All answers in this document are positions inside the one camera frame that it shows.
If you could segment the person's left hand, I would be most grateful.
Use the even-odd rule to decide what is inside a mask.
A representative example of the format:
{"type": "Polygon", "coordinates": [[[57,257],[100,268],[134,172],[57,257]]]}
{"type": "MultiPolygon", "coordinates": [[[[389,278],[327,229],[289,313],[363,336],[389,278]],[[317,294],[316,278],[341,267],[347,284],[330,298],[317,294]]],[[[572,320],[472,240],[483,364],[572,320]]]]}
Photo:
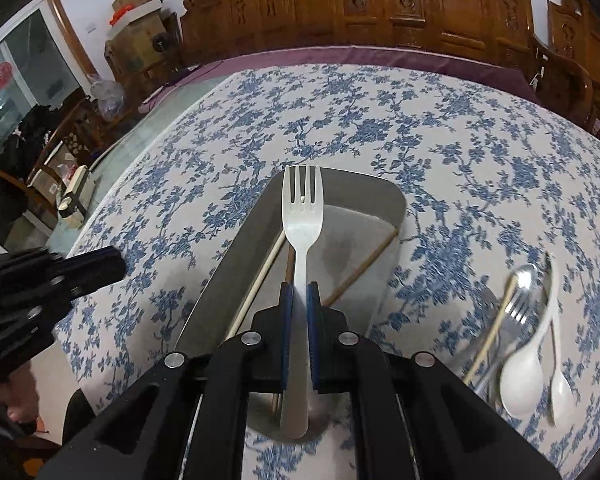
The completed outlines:
{"type": "Polygon", "coordinates": [[[8,418],[16,424],[28,424],[38,419],[40,397],[30,362],[17,368],[7,382],[0,385],[0,402],[6,405],[8,418]]]}

